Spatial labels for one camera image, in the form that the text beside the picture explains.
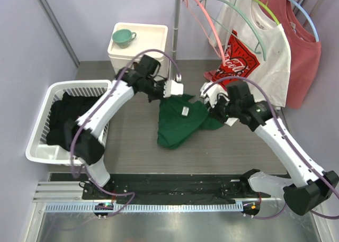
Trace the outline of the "green t-shirt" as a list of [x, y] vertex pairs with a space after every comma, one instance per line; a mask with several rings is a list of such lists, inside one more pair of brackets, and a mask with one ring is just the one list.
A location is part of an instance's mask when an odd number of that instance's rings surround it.
[[157, 144], [177, 149], [196, 131], [217, 130], [224, 125], [212, 118], [201, 101], [191, 102], [193, 95], [183, 94], [161, 100], [158, 114]]

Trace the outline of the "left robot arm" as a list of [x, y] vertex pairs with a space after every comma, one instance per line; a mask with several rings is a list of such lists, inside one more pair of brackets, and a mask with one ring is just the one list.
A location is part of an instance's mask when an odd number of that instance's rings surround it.
[[105, 147], [99, 135], [118, 110], [138, 92], [145, 93], [150, 100], [162, 99], [166, 80], [154, 80], [161, 63], [142, 55], [139, 61], [130, 61], [115, 72], [114, 80], [107, 91], [76, 120], [64, 125], [65, 145], [70, 157], [78, 157], [93, 184], [94, 192], [101, 199], [112, 195], [111, 176], [104, 164]]

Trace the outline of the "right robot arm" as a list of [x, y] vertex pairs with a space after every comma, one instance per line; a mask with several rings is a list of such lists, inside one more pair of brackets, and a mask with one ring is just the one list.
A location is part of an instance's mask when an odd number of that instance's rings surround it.
[[201, 97], [220, 122], [237, 119], [256, 133], [275, 153], [289, 177], [268, 175], [253, 169], [243, 175], [239, 190], [250, 197], [256, 192], [280, 198], [295, 214], [303, 216], [338, 195], [338, 175], [325, 171], [298, 145], [267, 101], [256, 102], [246, 82], [236, 81], [221, 87], [207, 83]]

